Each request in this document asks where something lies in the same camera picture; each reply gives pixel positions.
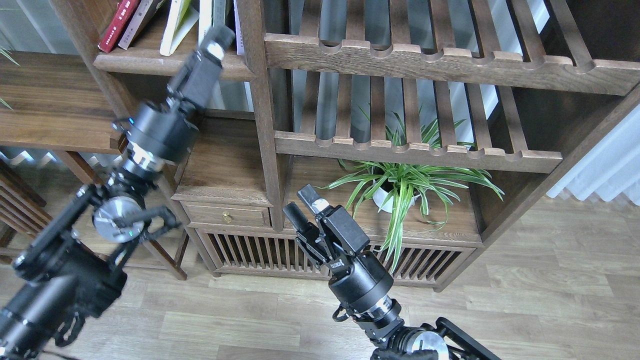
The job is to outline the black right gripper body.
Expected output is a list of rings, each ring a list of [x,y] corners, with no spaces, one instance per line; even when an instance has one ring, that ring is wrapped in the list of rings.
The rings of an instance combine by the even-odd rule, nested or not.
[[[353,313],[372,313],[387,296],[393,278],[372,251],[370,238],[341,205],[327,215],[315,215],[306,232],[296,231],[296,242],[317,269],[325,266],[329,288],[343,308]]]

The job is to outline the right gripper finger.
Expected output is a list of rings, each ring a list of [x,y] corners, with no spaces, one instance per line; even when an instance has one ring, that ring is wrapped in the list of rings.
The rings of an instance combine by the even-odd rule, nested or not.
[[[311,184],[302,187],[297,196],[313,215],[327,215],[332,212],[332,206],[325,198],[320,197]]]
[[[288,205],[285,205],[283,212],[297,232],[304,233],[311,227],[309,219],[295,202],[290,202]]]

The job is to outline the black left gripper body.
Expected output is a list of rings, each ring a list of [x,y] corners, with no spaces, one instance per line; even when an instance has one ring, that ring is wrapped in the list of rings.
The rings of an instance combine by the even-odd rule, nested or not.
[[[183,62],[167,84],[161,104],[143,102],[128,118],[126,163],[134,166],[180,164],[191,152],[199,129],[191,118],[201,114],[218,83],[223,48],[201,47]]]

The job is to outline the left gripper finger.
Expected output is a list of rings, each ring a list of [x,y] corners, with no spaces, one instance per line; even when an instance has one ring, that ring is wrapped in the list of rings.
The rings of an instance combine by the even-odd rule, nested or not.
[[[226,25],[212,25],[199,43],[199,50],[221,62],[235,39],[236,34],[231,28]]]

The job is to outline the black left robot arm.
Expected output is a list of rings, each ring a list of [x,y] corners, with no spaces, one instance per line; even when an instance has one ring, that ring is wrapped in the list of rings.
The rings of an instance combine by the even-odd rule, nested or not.
[[[204,111],[236,35],[211,26],[167,84],[162,104],[144,102],[113,128],[128,140],[126,158],[103,185],[83,186],[58,217],[14,261],[25,285],[1,310],[1,358],[35,359],[53,339],[64,347],[88,317],[98,318],[125,287],[123,268],[141,243],[180,223],[166,206],[147,208],[145,196],[167,163],[192,150]]]

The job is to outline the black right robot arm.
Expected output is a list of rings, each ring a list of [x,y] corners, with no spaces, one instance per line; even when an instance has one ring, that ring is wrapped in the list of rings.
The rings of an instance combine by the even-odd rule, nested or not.
[[[459,326],[439,317],[435,326],[406,326],[402,306],[388,293],[393,278],[366,250],[370,238],[342,206],[332,206],[311,185],[297,192],[314,216],[309,221],[294,203],[284,212],[296,231],[296,242],[315,268],[326,267],[329,289],[339,301],[333,319],[352,319],[375,346],[373,360],[496,360]]]

